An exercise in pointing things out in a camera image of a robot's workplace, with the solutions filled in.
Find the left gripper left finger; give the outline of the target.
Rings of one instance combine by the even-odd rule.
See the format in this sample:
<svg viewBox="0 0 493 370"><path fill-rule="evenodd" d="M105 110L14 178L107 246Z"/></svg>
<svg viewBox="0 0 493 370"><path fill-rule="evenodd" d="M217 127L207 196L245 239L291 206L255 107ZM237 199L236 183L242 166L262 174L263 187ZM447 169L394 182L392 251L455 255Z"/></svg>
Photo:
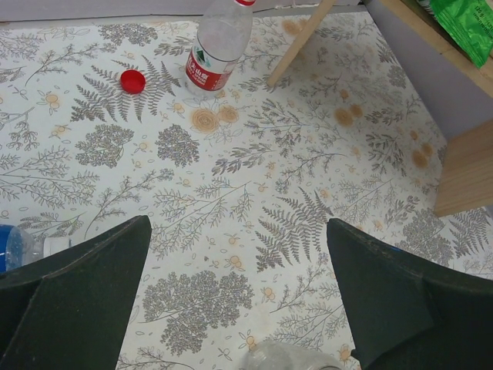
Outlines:
<svg viewBox="0 0 493 370"><path fill-rule="evenodd" d="M133 217L1 274L3 369L114 369L149 249Z"/></svg>

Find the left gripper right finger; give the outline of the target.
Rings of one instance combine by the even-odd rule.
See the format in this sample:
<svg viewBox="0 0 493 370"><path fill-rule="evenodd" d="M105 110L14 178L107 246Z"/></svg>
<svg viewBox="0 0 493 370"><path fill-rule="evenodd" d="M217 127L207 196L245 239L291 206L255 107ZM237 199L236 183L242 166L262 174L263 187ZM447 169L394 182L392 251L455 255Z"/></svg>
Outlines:
<svg viewBox="0 0 493 370"><path fill-rule="evenodd" d="M327 246L363 369L490 369L492 282L327 223Z"/></svg>

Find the clear jar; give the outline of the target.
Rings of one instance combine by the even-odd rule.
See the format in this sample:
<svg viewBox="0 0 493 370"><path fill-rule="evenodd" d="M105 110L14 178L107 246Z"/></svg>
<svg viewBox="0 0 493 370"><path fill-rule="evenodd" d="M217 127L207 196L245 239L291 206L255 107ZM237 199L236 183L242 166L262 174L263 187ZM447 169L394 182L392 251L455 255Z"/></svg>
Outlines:
<svg viewBox="0 0 493 370"><path fill-rule="evenodd" d="M265 340L246 355L245 369L341 370L345 367L333 356L297 345Z"/></svg>

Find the red bottle cap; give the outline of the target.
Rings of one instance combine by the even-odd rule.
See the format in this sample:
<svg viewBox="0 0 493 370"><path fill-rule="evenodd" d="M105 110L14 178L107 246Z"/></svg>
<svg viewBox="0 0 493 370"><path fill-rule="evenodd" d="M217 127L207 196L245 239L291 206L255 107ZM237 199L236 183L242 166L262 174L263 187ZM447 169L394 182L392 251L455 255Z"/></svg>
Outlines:
<svg viewBox="0 0 493 370"><path fill-rule="evenodd" d="M139 94L146 86L146 77L138 70L129 69L120 76L122 89L129 94Z"/></svg>

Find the red label water bottle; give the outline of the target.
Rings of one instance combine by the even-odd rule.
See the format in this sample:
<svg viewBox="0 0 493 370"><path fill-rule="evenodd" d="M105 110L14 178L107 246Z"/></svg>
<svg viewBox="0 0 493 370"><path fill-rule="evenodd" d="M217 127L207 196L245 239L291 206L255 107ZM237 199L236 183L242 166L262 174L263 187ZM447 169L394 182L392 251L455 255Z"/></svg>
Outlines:
<svg viewBox="0 0 493 370"><path fill-rule="evenodd" d="M228 82L250 40L254 4L216 0L206 10L185 65L185 86L194 96L211 99Z"/></svg>

